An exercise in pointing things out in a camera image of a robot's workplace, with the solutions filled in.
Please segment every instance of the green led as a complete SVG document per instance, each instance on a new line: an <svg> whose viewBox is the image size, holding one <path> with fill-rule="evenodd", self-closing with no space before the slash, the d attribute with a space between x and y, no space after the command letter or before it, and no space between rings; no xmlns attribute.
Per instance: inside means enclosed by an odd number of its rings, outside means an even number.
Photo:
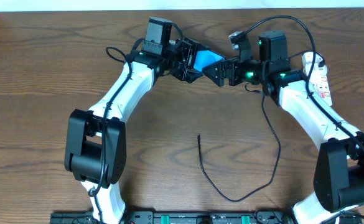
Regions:
<svg viewBox="0 0 364 224"><path fill-rule="evenodd" d="M252 77L254 76L254 73L253 73L253 72L247 72L247 73L246 73L246 76L247 76L248 78L252 78Z"/></svg>

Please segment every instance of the wooden table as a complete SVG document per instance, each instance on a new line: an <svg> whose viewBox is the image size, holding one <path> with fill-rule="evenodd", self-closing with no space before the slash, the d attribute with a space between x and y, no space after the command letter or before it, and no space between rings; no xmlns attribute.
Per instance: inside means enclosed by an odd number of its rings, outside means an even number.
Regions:
<svg viewBox="0 0 364 224"><path fill-rule="evenodd" d="M91 208L63 159L70 113L95 104L121 73L121 64L105 54L107 45L129 52L145 36L149 16L159 16L232 57L229 34L277 14L309 27L327 60L333 108L364 131L364 9L0 13L0 223L48 223L52 212ZM270 29L286 31L290 55L310 49L295 22L270 21L250 34L255 57L258 34ZM299 58L292 67L302 68ZM313 191L317 149L269 99L265 108L282 142L273 184L229 203L200 170L198 133L208 174L227 196L239 198L269 181L277 143L260 103L243 85L159 78L128 121L120 180L126 203L158 211L247 211L304 199Z"/></svg>

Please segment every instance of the label on power strip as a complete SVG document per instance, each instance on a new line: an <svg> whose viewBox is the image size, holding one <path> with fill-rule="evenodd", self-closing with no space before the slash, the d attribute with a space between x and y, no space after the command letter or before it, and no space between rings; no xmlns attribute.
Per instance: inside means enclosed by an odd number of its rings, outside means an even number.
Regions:
<svg viewBox="0 0 364 224"><path fill-rule="evenodd" d="M302 56L302 63L304 66L304 73L307 75L312 66L313 52L307 52ZM320 95L320 97L329 105L332 106L331 91L327 79L327 66L319 68L319 62L322 58L319 54L316 55L315 64L313 67L312 75L310 76L310 82L313 84L314 89Z"/></svg>

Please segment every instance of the black bracket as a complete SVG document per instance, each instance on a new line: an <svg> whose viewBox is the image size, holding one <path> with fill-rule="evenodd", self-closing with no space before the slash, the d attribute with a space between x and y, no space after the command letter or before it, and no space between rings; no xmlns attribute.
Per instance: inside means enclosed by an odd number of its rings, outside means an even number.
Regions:
<svg viewBox="0 0 364 224"><path fill-rule="evenodd" d="M364 134L356 137L364 145ZM347 155L358 160L348 167ZM314 191L321 205L336 212L364 204L364 153L352 139L330 139L321 144L314 174Z"/></svg>
<svg viewBox="0 0 364 224"><path fill-rule="evenodd" d="M102 118L91 111L75 109L68 120L65 169L79 181L98 183L101 174L102 145L87 140L101 131ZM102 187L108 188L121 177L126 163L125 123L118 118L106 120L106 176Z"/></svg>

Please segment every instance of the white wall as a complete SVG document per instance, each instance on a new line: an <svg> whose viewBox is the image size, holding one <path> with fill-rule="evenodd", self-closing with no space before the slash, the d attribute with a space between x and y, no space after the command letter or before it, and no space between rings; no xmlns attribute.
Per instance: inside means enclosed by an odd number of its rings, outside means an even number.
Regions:
<svg viewBox="0 0 364 224"><path fill-rule="evenodd" d="M0 0L0 12L364 7L364 0Z"/></svg>

